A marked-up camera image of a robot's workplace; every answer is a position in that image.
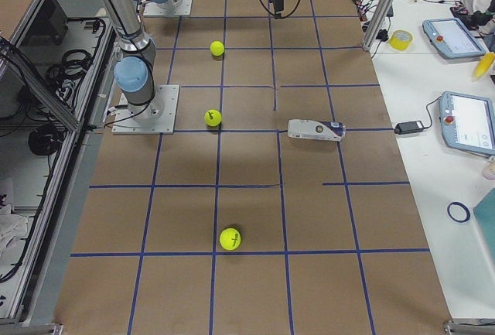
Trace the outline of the tennis ball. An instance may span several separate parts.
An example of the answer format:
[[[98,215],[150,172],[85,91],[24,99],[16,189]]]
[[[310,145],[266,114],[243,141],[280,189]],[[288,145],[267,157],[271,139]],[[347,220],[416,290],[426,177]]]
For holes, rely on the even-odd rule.
[[[222,114],[216,109],[209,109],[204,114],[204,121],[208,127],[217,127],[222,122]]]
[[[226,251],[234,251],[241,245],[241,233],[235,227],[226,227],[220,232],[220,246]]]
[[[224,46],[224,44],[221,41],[214,40],[210,44],[210,53],[213,56],[223,56],[224,51],[225,51],[225,46]]]

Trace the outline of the tennis ball middle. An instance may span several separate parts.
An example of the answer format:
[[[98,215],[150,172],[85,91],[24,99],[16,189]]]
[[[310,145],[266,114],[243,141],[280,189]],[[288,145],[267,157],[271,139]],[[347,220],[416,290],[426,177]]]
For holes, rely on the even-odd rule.
[[[208,127],[217,127],[222,122],[222,114],[216,109],[209,109],[204,114],[204,121]]]

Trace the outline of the yellow corn toy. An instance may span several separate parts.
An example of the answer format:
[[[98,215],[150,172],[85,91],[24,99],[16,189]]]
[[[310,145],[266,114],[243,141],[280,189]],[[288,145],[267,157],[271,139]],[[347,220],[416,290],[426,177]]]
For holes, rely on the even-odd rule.
[[[479,80],[484,74],[486,74],[494,63],[494,60],[494,52],[488,52],[484,56],[482,56],[473,71],[472,79]]]

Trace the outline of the tennis ball far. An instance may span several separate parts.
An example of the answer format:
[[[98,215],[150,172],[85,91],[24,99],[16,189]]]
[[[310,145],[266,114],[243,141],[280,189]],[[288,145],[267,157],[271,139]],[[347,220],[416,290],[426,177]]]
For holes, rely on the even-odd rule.
[[[224,46],[224,44],[221,41],[214,40],[210,44],[210,53],[213,56],[223,56],[224,51],[225,51],[225,46]]]

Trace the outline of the near teach pendant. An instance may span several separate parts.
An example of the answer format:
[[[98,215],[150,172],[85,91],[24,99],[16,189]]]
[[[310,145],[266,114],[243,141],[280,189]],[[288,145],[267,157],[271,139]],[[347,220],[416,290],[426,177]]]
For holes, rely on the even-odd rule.
[[[453,149],[494,155],[494,107],[488,97],[445,91],[439,100],[442,138]]]

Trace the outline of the white blue tennis ball can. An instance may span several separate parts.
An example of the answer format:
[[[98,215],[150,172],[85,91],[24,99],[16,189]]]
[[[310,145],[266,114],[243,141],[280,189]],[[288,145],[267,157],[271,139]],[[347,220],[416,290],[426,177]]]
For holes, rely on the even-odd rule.
[[[291,119],[288,121],[288,136],[309,140],[340,142],[346,134],[341,122]]]

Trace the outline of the tennis ball nearest front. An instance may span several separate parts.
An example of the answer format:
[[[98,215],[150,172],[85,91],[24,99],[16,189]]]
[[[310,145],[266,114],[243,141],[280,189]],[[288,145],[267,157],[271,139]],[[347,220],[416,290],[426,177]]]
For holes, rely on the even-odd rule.
[[[226,251],[234,251],[241,245],[241,233],[235,227],[226,227],[220,232],[220,246]]]

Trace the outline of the yellow tape roll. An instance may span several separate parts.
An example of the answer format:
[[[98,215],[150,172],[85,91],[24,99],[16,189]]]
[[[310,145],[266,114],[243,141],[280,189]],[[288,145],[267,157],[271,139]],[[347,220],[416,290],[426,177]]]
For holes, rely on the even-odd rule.
[[[398,51],[405,51],[411,44],[413,35],[406,30],[395,30],[389,39],[390,46]]]

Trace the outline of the black power adapter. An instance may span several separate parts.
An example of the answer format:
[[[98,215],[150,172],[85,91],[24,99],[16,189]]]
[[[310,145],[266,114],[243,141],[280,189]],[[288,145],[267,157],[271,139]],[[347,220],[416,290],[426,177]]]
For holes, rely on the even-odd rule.
[[[394,133],[397,135],[414,134],[424,130],[425,126],[421,121],[403,121],[397,123],[394,127]]]

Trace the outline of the far teach pendant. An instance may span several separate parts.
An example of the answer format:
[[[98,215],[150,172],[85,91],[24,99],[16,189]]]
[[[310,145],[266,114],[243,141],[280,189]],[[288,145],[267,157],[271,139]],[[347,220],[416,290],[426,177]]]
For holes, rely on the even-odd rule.
[[[422,29],[430,43],[446,59],[483,56],[486,51],[457,18],[427,19]]]

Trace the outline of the teal foam block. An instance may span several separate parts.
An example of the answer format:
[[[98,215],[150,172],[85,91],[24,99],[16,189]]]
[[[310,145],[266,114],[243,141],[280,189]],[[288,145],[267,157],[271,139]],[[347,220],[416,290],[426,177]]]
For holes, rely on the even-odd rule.
[[[495,189],[493,188],[486,196],[474,207],[474,215],[478,223],[483,240],[488,249],[490,257],[494,260],[495,252]]]

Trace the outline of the teach pendant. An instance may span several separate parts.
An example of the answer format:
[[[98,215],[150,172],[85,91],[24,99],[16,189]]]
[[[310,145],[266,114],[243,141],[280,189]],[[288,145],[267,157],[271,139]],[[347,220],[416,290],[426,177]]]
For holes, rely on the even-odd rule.
[[[446,59],[483,56],[486,51],[457,18],[427,19],[422,29],[430,43]]]
[[[494,107],[488,97],[445,91],[439,100],[442,138],[453,149],[494,155]]]

